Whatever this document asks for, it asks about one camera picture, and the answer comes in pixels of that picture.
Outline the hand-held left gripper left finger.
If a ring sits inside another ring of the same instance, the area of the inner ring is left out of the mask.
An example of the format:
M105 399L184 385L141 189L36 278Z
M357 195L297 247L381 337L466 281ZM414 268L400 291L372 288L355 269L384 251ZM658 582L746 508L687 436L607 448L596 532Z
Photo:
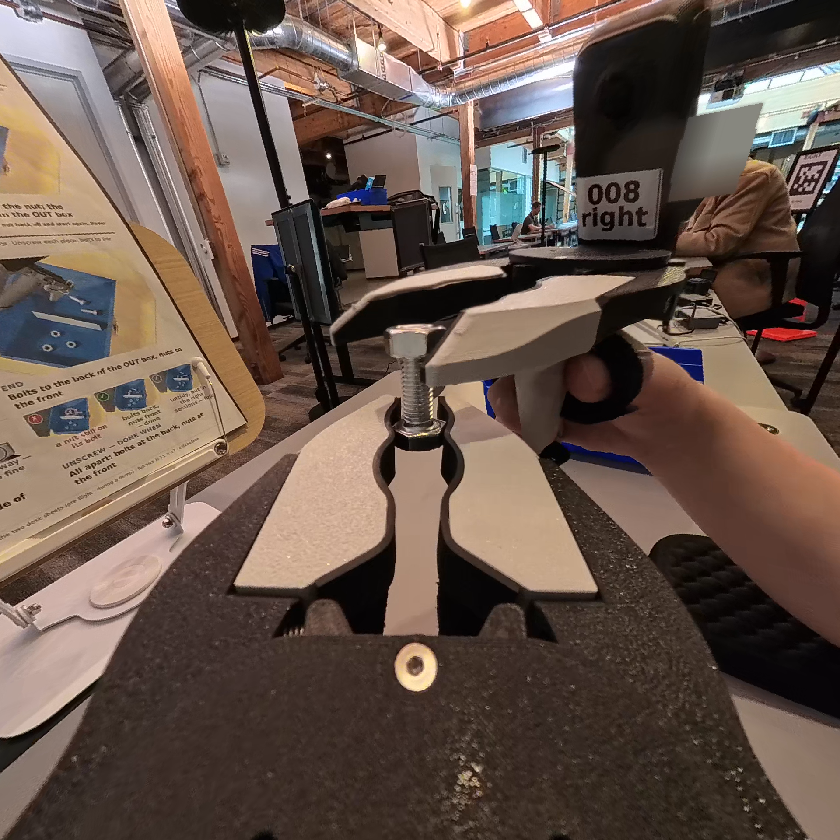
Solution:
M396 399L375 399L301 449L235 580L240 594L303 597L392 553L395 503L382 458Z

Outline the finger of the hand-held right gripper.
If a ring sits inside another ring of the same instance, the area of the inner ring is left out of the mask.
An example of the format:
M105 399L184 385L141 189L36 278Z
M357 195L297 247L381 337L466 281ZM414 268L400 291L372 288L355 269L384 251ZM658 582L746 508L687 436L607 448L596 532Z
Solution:
M461 312L424 366L432 387L538 371L595 346L597 298L630 276L556 276Z
M435 323L503 297L509 274L491 264L461 264L394 280L367 292L330 329L333 345L381 336L391 327Z

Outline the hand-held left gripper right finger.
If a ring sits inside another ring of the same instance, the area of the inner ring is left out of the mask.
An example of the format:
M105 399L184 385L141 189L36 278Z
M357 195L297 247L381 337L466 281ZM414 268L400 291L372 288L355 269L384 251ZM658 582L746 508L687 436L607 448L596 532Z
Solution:
M539 457L453 392L446 416L440 514L444 546L521 601L589 601L598 588Z

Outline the silver hex bolt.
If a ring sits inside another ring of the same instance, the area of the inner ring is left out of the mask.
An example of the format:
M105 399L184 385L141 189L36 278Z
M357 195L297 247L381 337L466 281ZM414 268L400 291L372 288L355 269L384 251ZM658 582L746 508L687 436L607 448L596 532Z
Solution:
M424 363L442 327L431 323L406 324L387 329L385 349L401 370L401 419L409 426L434 420L433 392L424 381Z

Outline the person's right forearm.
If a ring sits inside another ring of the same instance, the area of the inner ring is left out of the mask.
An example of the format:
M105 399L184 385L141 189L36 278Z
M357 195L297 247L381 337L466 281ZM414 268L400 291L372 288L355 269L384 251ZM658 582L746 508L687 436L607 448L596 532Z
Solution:
M839 476L715 394L637 457L768 595L839 645Z

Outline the person's right hand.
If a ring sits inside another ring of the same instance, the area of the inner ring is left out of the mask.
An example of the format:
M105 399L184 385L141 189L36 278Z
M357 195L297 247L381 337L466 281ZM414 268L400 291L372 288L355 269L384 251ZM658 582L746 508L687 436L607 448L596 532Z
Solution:
M562 428L558 426L555 439L591 452L629 457L652 473L658 459L665 457L667 461L670 450L679 446L682 427L688 423L686 413L694 411L697 398L704 391L700 383L660 353L642 348L635 354L643 367L643 386L627 413L599 424L579 424L561 418ZM593 352L568 360L564 380L567 396L587 404L606 399L613 389L606 363ZM496 380L488 397L496 419L521 436L513 376Z

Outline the black desk monitor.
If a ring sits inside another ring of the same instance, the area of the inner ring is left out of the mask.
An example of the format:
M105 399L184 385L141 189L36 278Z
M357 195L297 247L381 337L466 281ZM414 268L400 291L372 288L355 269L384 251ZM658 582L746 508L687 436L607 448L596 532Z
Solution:
M425 197L391 204L397 275L423 269L424 247L432 244L432 205Z

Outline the blue plastic bin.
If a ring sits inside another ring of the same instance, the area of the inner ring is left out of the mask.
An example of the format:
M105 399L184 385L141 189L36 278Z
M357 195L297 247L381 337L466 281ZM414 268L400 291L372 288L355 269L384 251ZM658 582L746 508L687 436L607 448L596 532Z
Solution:
M696 349L675 350L673 353L671 353L671 351L669 350L665 354L654 352L651 349L649 349L649 350L650 350L651 353L661 354L663 357L668 358L669 360L675 362L676 364L677 364L678 361L702 362L701 351L696 350ZM682 434L680 435L681 439L679 441L679 446L674 447L673 449L670 450L670 455L669 455L667 461L665 461L665 457L663 457L661 459L658 459L658 461L656 463L656 466L654 466L654 471L651 472L652 474L655 474L656 470L660 469L660 466L662 466L662 465L668 466L668 465L671 465L672 463L673 463L673 465L676 465L677 460L679 460L679 459L689 458L689 460L690 460L691 456L688 455L689 451L691 450L692 446L700 445L701 439L703 438L703 433L705 433L707 431L707 420L708 420L708 417L711 416L709 414L709 411L711 409L708 408L708 405L707 405L708 402L709 402L709 398L719 396L718 394L714 393L714 391L710 391L710 389L706 388L706 385L704 384L705 370L704 370L704 368L702 367L701 364L689 364L686 367L678 364L678 366L681 367L693 380L700 383L700 385L703 388L704 395L702 397L697 398L697 403L696 403L694 411L690 415L688 415L688 413L686 413L687 414L686 420L688 421L688 423L686 423L682 427ZM634 461L632 458L625 457L625 456L614 455L614 454L611 454L611 453L596 452L596 451L592 452L592 451L587 450L585 448L580 448L580 447L573 446L573 445L568 445L567 446L567 445L564 444L564 446L569 448L574 453L573 457L575 457L575 458L583 458L583 459L594 460L594 461L615 461L615 462L622 462L622 463L623 462L629 463L630 460Z

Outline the black monitor on stand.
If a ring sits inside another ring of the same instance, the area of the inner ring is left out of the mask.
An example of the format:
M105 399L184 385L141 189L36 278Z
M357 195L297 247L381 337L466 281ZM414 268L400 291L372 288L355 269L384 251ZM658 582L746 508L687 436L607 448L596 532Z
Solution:
M318 405L309 411L310 420L315 420L341 404L338 383L365 388L375 380L354 375L350 352L344 344L336 351L340 376L333 375L323 329L333 325L341 307L317 205L310 199L290 204L274 212L271 220L316 379Z

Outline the blue striped jacket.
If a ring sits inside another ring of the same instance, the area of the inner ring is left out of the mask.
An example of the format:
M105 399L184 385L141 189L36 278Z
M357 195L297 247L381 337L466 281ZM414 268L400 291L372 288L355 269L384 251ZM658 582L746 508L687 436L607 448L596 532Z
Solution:
M250 258L259 305L265 321L293 317L287 274L278 245L252 245Z

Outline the printed tag sign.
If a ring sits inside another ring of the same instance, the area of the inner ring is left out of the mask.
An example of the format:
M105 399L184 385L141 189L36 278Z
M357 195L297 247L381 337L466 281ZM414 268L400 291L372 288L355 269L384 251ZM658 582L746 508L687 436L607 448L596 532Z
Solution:
M825 184L833 177L838 155L838 145L797 152L786 176L793 214L811 212L817 205Z

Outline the black pole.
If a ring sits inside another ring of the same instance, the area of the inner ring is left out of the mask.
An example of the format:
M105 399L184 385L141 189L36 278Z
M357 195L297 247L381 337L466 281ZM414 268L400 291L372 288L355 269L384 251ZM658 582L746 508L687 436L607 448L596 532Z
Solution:
M259 86L253 51L244 22L239 21L236 24L234 27L234 36L236 38L238 53L245 74L252 108L255 113L259 135L266 154L271 180L276 191L277 201L280 209L286 209L291 204L290 195L282 174L274 135L271 130L262 90Z

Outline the thick wooden pillar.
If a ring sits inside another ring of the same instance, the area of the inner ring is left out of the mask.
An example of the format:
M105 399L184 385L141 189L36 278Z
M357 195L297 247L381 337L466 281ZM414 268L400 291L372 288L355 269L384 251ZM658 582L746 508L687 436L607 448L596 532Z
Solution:
M213 265L245 360L260 385L283 376L263 319L234 217L197 107L191 79L163 1L121 1L143 73L173 142L211 245Z

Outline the orange flat object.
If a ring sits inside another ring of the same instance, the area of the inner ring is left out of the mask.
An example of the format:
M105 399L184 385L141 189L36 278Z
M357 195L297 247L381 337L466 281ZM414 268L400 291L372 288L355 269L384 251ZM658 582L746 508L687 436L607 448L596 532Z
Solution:
M805 314L807 310L807 303L799 298L793 298L790 301L795 307L800 307L801 312L794 315L789 320L795 324L805 323ZM816 337L818 332L813 329L791 329L790 327L766 328L762 331L762 338L776 342L788 343L797 340L805 340Z

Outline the silver ventilation duct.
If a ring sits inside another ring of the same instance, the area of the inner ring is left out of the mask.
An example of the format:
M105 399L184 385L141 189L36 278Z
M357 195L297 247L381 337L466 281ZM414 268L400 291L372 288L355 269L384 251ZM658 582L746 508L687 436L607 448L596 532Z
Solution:
M482 75L435 85L403 61L377 50L359 38L349 44L297 17L288 16L262 35L252 34L254 49L287 49L329 65L339 76L390 100L440 110L567 76L576 56L567 49L525 56Z

